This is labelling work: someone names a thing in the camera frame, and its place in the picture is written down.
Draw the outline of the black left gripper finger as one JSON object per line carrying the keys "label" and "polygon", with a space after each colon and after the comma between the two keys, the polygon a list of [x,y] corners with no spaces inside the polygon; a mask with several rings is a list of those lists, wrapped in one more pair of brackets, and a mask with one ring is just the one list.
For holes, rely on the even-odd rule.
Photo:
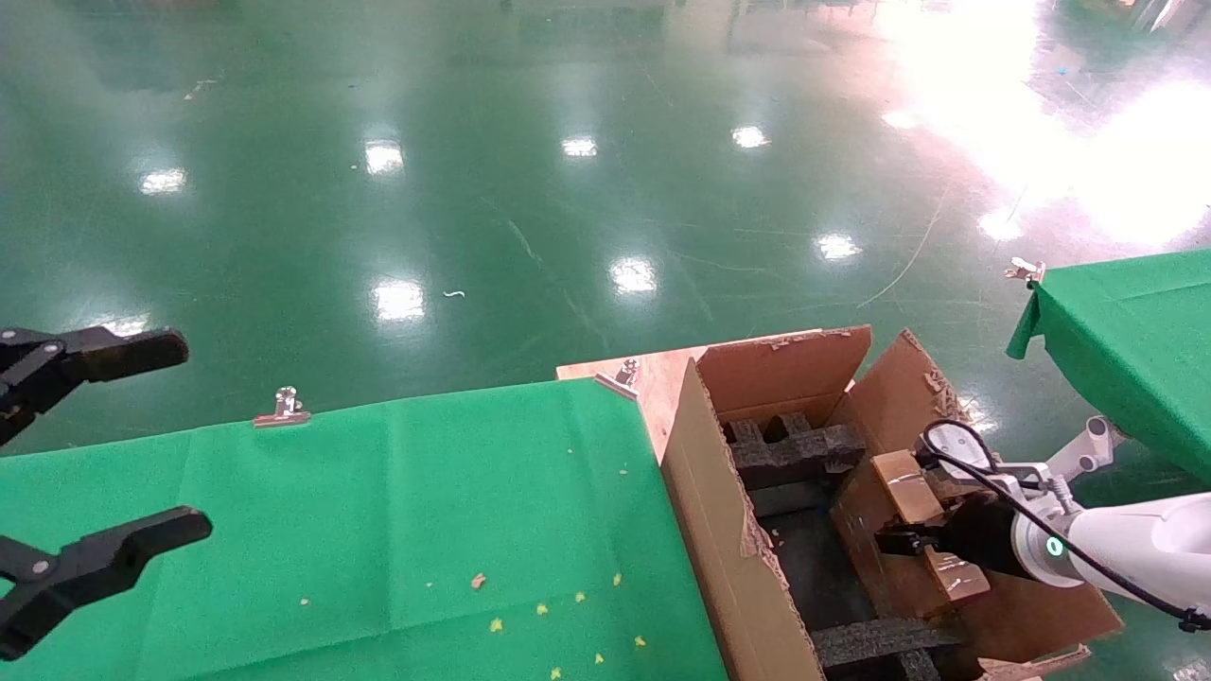
{"label": "black left gripper finger", "polygon": [[47,553],[1,538],[1,574],[11,583],[1,599],[1,656],[16,662],[90,606],[137,585],[147,563],[212,534],[207,514],[191,507],[138,517]]}
{"label": "black left gripper finger", "polygon": [[85,383],[114,382],[186,362],[174,328],[117,336],[103,326],[57,334],[6,326],[1,332],[1,445]]}

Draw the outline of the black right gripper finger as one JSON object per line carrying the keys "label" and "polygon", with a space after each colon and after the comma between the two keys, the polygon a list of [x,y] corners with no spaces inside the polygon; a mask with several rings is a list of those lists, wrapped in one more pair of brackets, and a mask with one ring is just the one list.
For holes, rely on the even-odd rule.
{"label": "black right gripper finger", "polygon": [[926,549],[945,551],[942,527],[886,527],[874,532],[878,551],[899,556],[920,556]]}

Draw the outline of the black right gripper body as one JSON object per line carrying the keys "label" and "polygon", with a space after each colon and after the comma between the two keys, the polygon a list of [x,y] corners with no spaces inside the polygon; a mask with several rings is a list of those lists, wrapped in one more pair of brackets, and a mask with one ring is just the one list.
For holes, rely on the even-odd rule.
{"label": "black right gripper body", "polygon": [[1027,570],[1012,546],[1016,517],[1016,509],[994,492],[970,493],[947,510],[936,549],[978,568],[1026,578]]}

